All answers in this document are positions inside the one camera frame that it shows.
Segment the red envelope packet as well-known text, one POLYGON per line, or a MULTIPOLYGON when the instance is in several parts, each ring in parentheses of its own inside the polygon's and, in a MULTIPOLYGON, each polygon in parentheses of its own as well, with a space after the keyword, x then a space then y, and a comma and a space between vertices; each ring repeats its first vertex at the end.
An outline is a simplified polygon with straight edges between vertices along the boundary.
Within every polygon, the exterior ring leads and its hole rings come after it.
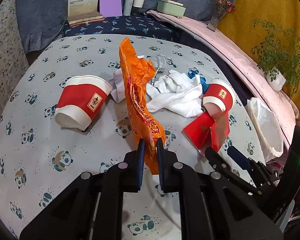
POLYGON ((188 124, 183 132, 197 150, 211 147, 215 152, 218 152, 230 133, 229 112, 222 113, 216 121, 209 113, 204 112, 188 124))

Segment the orange snack wrapper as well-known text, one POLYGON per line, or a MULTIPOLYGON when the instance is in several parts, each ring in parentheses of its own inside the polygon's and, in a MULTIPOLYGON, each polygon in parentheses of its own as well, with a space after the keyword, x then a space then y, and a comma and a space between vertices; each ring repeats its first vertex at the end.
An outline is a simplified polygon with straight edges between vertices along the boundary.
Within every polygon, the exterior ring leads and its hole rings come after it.
POLYGON ((157 175, 157 140, 165 142, 165 130, 147 109, 146 85, 155 76, 151 61, 138 58, 130 39, 125 38, 119 47, 128 115, 135 142, 145 141, 145 164, 151 174, 157 175))

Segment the white plastic trash bag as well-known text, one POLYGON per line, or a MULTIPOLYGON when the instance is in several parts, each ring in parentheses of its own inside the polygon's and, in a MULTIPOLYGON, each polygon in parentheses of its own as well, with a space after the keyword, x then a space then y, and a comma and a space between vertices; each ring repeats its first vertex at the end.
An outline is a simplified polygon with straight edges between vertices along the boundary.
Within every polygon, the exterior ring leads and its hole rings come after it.
POLYGON ((257 133, 265 162, 281 157, 283 134, 274 113, 259 98, 247 100, 245 108, 257 133))

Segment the pink cloth shelf cover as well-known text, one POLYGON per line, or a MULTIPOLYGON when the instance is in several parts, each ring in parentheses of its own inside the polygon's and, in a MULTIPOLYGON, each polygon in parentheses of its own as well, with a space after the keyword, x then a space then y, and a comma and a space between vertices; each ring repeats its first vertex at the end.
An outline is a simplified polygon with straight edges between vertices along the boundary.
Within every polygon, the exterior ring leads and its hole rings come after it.
POLYGON ((290 102, 289 97, 283 91, 276 92, 270 87, 254 60, 222 32, 211 31, 203 22, 188 17, 177 18, 155 10, 149 10, 147 14, 187 32, 225 61, 253 95, 275 114, 283 134, 284 145, 287 148, 290 147, 296 125, 294 104, 290 102))

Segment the right red paper cup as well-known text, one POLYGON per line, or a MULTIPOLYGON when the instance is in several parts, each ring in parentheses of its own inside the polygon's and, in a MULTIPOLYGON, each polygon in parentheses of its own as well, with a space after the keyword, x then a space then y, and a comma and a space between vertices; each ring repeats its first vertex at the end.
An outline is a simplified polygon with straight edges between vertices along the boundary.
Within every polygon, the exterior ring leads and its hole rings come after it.
POLYGON ((204 94, 203 107, 214 118, 228 112, 235 104, 234 89, 224 80, 213 79, 204 94))

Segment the red paper cup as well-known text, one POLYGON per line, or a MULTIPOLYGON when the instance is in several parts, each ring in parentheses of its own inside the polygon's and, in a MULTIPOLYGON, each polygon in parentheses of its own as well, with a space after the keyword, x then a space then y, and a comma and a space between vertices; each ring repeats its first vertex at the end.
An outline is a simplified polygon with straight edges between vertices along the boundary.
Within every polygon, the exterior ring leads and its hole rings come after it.
POLYGON ((70 78, 57 103, 56 123, 64 128, 87 129, 111 90, 110 83, 98 76, 83 75, 70 78))
POLYGON ((204 94, 203 107, 214 118, 228 112, 235 104, 234 89, 224 80, 213 79, 204 94))

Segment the white crumpled cloth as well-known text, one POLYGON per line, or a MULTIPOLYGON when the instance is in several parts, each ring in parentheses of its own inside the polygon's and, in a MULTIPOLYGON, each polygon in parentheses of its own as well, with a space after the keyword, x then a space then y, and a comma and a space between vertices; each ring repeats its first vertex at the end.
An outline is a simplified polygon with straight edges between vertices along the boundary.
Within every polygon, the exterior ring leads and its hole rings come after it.
POLYGON ((202 114, 202 86, 194 83, 186 73, 170 70, 169 74, 161 75, 152 85, 146 85, 150 97, 147 109, 154 113, 167 109, 185 118, 202 114))

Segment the white folded paper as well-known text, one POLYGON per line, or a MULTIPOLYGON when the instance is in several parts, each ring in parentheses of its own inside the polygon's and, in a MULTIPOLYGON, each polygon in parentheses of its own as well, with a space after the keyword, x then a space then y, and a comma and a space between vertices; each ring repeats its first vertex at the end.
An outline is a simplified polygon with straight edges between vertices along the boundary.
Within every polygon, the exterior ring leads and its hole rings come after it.
POLYGON ((125 84, 123 81, 122 69, 117 69, 113 76, 110 78, 109 83, 112 86, 110 92, 112 98, 116 103, 123 101, 125 97, 125 84))

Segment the panda print tablecloth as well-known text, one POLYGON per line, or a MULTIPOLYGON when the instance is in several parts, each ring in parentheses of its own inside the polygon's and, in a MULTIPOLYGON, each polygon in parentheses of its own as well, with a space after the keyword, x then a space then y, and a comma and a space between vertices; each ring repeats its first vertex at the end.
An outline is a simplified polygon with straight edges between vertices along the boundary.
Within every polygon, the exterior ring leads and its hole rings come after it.
MULTIPOLYGON (((154 62, 166 60, 163 75, 170 70, 187 74, 194 70, 206 78, 229 81, 206 53, 177 43, 132 35, 83 35, 53 42, 21 78, 0 117, 0 219, 17 237, 27 224, 84 171, 98 174, 123 161, 136 149, 128 126, 125 101, 111 96, 101 116, 86 132, 64 129, 55 122, 54 107, 67 78, 95 75, 109 80, 120 67, 119 46, 128 37, 138 56, 154 62)), ((234 145, 246 157, 265 163, 254 126, 239 99, 229 113, 230 134, 218 152, 231 171, 253 184, 228 157, 234 145)), ((161 109, 152 114, 163 126, 166 148, 195 171, 209 174, 209 163, 181 133, 194 118, 161 109)), ((179 198, 164 194, 159 177, 147 166, 141 191, 123 199, 122 239, 181 239, 179 198)))

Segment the left red paper cup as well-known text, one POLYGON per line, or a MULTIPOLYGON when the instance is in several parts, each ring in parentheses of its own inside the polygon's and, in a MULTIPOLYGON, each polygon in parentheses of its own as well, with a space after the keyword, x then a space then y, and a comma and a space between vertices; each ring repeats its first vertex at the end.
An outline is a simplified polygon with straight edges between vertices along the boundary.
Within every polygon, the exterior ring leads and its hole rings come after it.
POLYGON ((98 76, 83 75, 70 78, 57 103, 56 123, 64 128, 87 129, 111 90, 110 83, 98 76))

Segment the blue crumpled item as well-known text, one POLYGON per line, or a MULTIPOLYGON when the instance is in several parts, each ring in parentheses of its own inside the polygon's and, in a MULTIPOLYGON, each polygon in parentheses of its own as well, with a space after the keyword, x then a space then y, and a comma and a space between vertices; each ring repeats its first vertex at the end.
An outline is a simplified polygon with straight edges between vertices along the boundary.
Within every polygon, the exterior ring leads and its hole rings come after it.
POLYGON ((206 78, 203 76, 203 74, 200 74, 198 69, 189 69, 189 71, 187 72, 187 76, 192 82, 201 84, 203 94, 207 92, 210 85, 207 83, 206 78))

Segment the green plant white pot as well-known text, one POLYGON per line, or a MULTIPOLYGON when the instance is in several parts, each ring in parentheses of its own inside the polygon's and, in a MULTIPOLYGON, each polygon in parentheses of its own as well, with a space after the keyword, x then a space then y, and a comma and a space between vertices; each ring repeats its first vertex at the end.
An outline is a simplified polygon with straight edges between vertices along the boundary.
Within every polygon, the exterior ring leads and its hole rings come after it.
POLYGON ((275 81, 282 74, 291 94, 300 95, 300 35, 267 20, 255 19, 253 26, 261 27, 266 35, 251 49, 257 56, 257 67, 275 81))

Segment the navy floral cloth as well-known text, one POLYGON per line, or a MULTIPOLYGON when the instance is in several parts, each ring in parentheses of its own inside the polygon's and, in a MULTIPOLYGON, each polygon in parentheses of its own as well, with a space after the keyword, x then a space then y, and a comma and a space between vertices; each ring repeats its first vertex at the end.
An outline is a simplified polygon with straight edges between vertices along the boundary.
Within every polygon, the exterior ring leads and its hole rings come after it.
POLYGON ((178 42, 180 31, 150 15, 106 17, 102 21, 64 26, 65 37, 90 34, 122 34, 158 38, 178 42))

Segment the mint green box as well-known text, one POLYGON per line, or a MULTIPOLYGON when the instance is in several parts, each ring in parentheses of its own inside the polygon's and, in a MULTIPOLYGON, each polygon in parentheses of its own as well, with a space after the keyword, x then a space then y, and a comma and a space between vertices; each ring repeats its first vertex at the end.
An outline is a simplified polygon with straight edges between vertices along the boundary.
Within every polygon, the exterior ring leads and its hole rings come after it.
POLYGON ((182 3, 171 0, 158 0, 157 11, 175 17, 183 17, 186 8, 182 3))

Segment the glass vase pink flowers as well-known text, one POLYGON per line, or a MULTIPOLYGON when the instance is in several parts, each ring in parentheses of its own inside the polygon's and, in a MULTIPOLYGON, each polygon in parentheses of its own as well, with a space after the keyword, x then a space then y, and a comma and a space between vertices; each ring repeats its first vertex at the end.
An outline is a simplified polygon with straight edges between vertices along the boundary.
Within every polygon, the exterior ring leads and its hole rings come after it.
POLYGON ((220 20, 228 13, 235 10, 235 5, 230 0, 212 0, 214 2, 214 12, 207 28, 213 32, 216 31, 220 20))

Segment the purple card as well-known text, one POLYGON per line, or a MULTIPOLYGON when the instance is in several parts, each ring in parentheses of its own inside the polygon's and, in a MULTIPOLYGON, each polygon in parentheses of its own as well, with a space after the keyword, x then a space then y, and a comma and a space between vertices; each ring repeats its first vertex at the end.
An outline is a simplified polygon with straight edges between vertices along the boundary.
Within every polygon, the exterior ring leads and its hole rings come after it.
POLYGON ((122 16, 122 0, 99 0, 99 9, 103 17, 122 16))

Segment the white jar dark base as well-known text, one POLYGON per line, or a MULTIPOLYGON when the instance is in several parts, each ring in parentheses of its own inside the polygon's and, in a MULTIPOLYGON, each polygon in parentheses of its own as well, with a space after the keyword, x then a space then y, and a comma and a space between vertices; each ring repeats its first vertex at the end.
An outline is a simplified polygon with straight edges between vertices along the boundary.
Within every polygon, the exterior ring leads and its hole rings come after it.
POLYGON ((132 6, 132 15, 137 16, 141 11, 145 0, 134 0, 132 6))

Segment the slim white bottle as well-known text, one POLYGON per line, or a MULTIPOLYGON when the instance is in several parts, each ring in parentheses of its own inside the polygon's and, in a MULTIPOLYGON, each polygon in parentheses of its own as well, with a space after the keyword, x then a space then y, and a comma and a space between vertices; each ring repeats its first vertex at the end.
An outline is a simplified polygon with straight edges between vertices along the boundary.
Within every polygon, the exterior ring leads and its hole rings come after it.
POLYGON ((123 16, 129 16, 132 10, 134 0, 125 0, 124 6, 123 6, 123 16))

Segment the beige open card box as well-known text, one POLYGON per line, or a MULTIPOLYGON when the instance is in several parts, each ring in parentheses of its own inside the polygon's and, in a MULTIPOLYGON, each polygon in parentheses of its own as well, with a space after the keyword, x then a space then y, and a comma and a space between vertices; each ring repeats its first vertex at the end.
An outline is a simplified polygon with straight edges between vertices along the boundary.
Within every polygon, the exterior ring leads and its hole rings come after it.
POLYGON ((69 26, 100 20, 103 20, 103 15, 98 12, 98 0, 68 0, 69 26))

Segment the grey drawstring pouch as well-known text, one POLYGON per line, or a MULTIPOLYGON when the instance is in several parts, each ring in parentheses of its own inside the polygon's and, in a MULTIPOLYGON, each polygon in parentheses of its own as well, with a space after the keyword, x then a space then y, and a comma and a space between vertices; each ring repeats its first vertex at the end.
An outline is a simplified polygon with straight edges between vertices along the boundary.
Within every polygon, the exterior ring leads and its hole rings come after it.
POLYGON ((167 67, 177 68, 173 60, 165 55, 157 55, 149 59, 153 63, 157 73, 163 73, 167 67))

